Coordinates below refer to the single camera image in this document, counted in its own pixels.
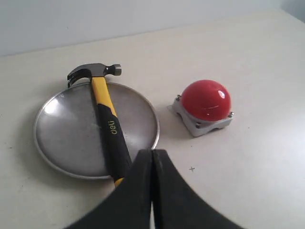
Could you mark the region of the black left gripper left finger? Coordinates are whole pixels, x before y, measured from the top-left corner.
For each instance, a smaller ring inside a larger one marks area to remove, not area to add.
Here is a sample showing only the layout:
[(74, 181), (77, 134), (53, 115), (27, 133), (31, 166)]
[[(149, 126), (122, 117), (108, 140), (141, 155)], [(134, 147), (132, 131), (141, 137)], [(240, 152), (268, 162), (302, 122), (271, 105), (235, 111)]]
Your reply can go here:
[(149, 229), (152, 150), (140, 150), (128, 175), (96, 208), (68, 229)]

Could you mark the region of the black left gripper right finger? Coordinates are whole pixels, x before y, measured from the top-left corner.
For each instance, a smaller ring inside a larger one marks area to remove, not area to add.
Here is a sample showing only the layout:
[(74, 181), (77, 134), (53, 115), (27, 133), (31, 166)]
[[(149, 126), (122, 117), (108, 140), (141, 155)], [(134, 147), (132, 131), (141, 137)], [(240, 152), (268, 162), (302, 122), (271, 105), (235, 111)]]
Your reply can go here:
[(152, 202), (156, 229), (240, 229), (201, 199), (165, 150), (153, 150)]

